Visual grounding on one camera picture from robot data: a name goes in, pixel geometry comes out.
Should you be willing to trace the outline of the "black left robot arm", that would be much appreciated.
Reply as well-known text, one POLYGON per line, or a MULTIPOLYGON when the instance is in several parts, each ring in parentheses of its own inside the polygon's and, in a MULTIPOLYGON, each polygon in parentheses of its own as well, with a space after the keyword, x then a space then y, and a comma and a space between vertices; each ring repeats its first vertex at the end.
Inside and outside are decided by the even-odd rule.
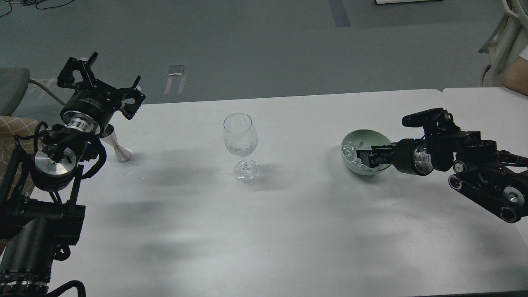
POLYGON ((82 181, 107 161, 104 143, 119 162, 131 154, 116 139, 111 119, 121 112, 131 120, 146 96, 139 86, 114 87, 94 75, 98 57, 71 57, 57 77, 60 88, 73 90, 62 105, 61 122, 49 125, 11 117, 30 83, 26 68, 1 69, 1 295, 59 297, 83 282, 71 280, 49 290, 52 265, 71 255, 81 235, 86 207, 78 203, 82 181))

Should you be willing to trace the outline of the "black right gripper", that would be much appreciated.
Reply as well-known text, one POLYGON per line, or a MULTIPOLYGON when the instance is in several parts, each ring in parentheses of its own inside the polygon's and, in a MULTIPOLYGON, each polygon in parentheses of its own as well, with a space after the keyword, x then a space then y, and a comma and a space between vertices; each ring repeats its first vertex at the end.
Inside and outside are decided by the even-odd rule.
POLYGON ((368 170, 385 170, 393 165, 401 173, 426 176, 434 170, 423 139, 402 139, 385 145, 356 150, 356 157, 368 170))

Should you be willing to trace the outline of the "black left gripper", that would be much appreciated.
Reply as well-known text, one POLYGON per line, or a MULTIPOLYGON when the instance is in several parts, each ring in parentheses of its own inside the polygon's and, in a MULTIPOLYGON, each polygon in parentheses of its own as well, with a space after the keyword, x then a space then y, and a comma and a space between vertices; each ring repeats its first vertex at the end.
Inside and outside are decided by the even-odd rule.
POLYGON ((57 78, 58 87, 76 90, 60 113, 64 124, 94 135, 103 133, 117 111, 132 120, 146 99, 139 86, 139 75, 127 88, 115 88, 97 80, 91 70, 97 57, 98 52, 94 52, 86 61, 69 58, 57 78), (76 71, 82 78, 79 82, 74 77, 76 71))

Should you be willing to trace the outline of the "person forearm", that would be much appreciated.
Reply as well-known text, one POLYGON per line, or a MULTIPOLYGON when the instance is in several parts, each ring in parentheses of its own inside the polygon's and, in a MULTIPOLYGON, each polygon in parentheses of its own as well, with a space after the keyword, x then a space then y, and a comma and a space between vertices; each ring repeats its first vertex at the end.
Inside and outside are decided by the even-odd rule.
POLYGON ((518 56, 504 71, 501 85, 524 96, 528 95, 528 61, 518 56))

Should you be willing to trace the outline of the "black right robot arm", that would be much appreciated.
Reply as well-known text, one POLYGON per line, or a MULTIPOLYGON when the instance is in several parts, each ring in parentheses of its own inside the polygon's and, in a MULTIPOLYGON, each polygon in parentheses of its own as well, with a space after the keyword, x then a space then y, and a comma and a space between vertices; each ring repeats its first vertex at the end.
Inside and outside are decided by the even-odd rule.
POLYGON ((356 156, 369 168, 393 165, 406 174, 426 176, 432 171, 454 173, 450 187, 507 223, 527 216, 527 158, 498 150, 496 141, 481 139, 481 132, 462 131, 446 109, 433 108, 402 118, 405 127, 421 127, 420 139, 358 150, 356 156))

